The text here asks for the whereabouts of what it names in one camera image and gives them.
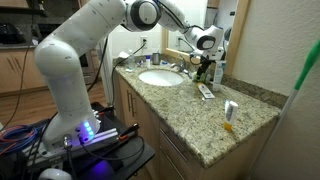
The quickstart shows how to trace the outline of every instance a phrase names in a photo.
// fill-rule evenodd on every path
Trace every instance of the tube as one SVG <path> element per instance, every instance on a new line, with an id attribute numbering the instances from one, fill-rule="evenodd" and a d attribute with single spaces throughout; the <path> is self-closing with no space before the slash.
<path id="1" fill-rule="evenodd" d="M 226 61 L 216 61 L 216 69 L 212 82 L 212 91 L 219 91 Z"/>

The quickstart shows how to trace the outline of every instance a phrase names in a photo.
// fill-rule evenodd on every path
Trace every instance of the small bottle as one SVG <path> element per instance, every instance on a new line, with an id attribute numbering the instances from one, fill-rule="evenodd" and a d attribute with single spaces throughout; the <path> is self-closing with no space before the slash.
<path id="1" fill-rule="evenodd" d="M 146 66 L 147 68 L 150 68 L 150 55 L 146 55 Z"/>
<path id="2" fill-rule="evenodd" d="M 227 131 L 232 130 L 232 125 L 236 119 L 238 110 L 238 104 L 233 101 L 226 101 L 225 102 L 225 121 L 224 121 L 224 129 Z"/>
<path id="3" fill-rule="evenodd" d="M 130 56 L 128 57 L 128 69 L 129 70 L 134 70 L 135 68 L 135 63 L 134 63 L 134 56 L 132 54 L 132 50 L 129 50 Z"/>

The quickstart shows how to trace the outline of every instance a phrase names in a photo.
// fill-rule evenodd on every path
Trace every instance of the wooden cabinet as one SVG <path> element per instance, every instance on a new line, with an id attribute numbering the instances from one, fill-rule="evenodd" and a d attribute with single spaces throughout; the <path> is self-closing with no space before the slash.
<path id="1" fill-rule="evenodd" d="M 207 7 L 209 8 L 219 8 L 220 0 L 208 0 Z"/>
<path id="2" fill-rule="evenodd" d="M 161 180 L 183 180 L 182 175 L 162 148 L 160 148 L 160 167 Z"/>
<path id="3" fill-rule="evenodd" d="M 10 54 L 13 60 L 18 64 L 18 68 L 22 75 L 22 68 L 26 53 L 23 51 L 12 51 Z M 26 89 L 46 86 L 38 68 L 35 65 L 33 51 L 29 51 L 26 57 L 23 82 Z"/>
<path id="4" fill-rule="evenodd" d="M 28 8 L 27 0 L 1 0 L 0 7 Z"/>
<path id="5" fill-rule="evenodd" d="M 124 123 L 127 126 L 131 126 L 137 121 L 137 105 L 136 105 L 136 93 L 129 87 L 129 85 L 120 78 L 120 91 L 123 108 Z"/>
<path id="6" fill-rule="evenodd" d="M 25 51 L 0 52 L 0 93 L 18 91 L 22 73 L 24 74 L 22 89 L 44 87 L 45 82 L 37 69 L 33 51 L 28 52 L 23 72 Z"/>
<path id="7" fill-rule="evenodd" d="M 124 111 L 123 121 L 127 125 L 139 123 L 140 135 L 155 150 L 154 158 L 146 164 L 149 174 L 155 180 L 244 179 L 274 125 L 270 123 L 261 128 L 246 142 L 205 169 L 186 144 L 127 82 L 121 77 L 117 80 L 122 99 L 119 109 Z"/>
<path id="8" fill-rule="evenodd" d="M 159 179 L 159 119 L 125 80 L 120 77 L 118 80 L 122 101 L 122 121 L 127 126 L 138 123 L 139 134 L 154 149 L 155 156 L 146 164 L 146 167 L 152 179 L 157 180 Z"/>
<path id="9" fill-rule="evenodd" d="M 0 53 L 0 77 L 0 93 L 19 90 L 21 75 L 9 53 Z"/>

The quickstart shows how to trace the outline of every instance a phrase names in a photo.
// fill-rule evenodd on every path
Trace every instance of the faucet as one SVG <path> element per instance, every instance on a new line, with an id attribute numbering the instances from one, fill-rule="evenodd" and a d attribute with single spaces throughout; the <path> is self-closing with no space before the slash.
<path id="1" fill-rule="evenodd" d="M 178 71 L 183 72 L 187 66 L 187 63 L 186 63 L 186 60 L 181 55 L 180 57 L 182 58 L 181 61 L 179 63 L 173 63 L 170 67 L 171 68 L 178 67 Z"/>
<path id="2" fill-rule="evenodd" d="M 192 75 L 189 73 L 189 71 L 186 69 L 187 67 L 187 63 L 186 63 L 186 60 L 183 58 L 183 56 L 181 56 L 180 54 L 180 57 L 182 58 L 181 61 L 179 63 L 173 63 L 170 67 L 171 68 L 174 68 L 174 67 L 178 67 L 178 71 L 179 72 L 183 72 L 185 73 L 186 75 L 188 75 L 188 77 L 190 79 L 192 79 Z"/>

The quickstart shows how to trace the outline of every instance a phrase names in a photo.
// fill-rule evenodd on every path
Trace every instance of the white container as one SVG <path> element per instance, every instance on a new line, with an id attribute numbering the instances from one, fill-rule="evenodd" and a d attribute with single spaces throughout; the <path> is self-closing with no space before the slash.
<path id="1" fill-rule="evenodd" d="M 149 69 L 151 65 L 150 55 L 146 55 L 146 67 Z"/>
<path id="2" fill-rule="evenodd" d="M 223 76 L 223 70 L 226 65 L 226 61 L 216 61 L 216 69 L 214 71 L 212 91 L 216 92 L 220 90 L 221 80 Z"/>
<path id="3" fill-rule="evenodd" d="M 133 56 L 131 50 L 129 50 L 129 54 L 130 54 L 130 56 L 128 57 L 128 69 L 134 70 L 136 64 L 134 62 L 134 56 Z"/>

